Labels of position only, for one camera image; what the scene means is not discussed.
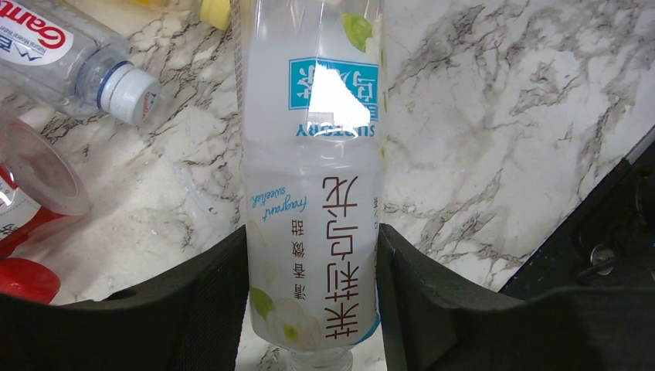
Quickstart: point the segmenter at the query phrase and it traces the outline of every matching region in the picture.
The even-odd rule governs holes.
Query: red bottle
[[[89,208],[87,191],[59,152],[26,123],[0,117],[0,259],[21,243],[58,233]],[[36,263],[0,260],[0,292],[49,302],[59,290],[51,273]]]

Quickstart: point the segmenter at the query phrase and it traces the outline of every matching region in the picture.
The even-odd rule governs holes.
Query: yellow bottle cap
[[[229,27],[229,0],[202,0],[200,20],[221,29]]]
[[[168,0],[132,0],[139,5],[147,6],[148,8],[164,7],[168,5]]]

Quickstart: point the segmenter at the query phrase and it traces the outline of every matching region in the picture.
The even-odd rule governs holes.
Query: plastic bottle
[[[232,6],[253,9],[232,18],[251,35],[236,60],[253,328],[288,369],[348,370],[379,323],[382,2]]]
[[[74,9],[0,1],[0,78],[70,117],[104,111],[129,124],[148,118],[161,86],[127,51],[124,37]]]
[[[82,182],[50,143],[19,119],[0,115],[0,292],[50,302],[59,290],[54,273],[5,258],[22,243],[65,229],[89,209]]]
[[[191,9],[200,20],[225,31],[229,27],[229,0],[131,0],[150,9]]]

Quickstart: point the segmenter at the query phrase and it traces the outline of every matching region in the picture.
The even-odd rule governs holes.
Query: green leaf illustration
[[[344,29],[350,43],[357,49],[366,53],[366,39],[373,37],[373,26],[359,14],[344,13],[341,15]]]
[[[259,288],[250,288],[250,297],[253,299],[255,310],[262,318],[266,319],[268,313],[275,310],[273,300],[266,292],[261,291]]]

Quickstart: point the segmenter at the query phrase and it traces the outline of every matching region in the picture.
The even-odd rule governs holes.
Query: white marble surface
[[[169,105],[138,130],[78,122],[0,85],[3,112],[55,142],[93,200],[78,226],[21,249],[63,279],[57,304],[101,299],[189,259],[240,223],[233,44],[187,12],[75,0],[128,36]],[[387,1],[391,137],[384,221],[499,289],[655,117],[653,0]],[[238,370],[279,349],[249,328]],[[355,370],[385,369],[380,331]]]

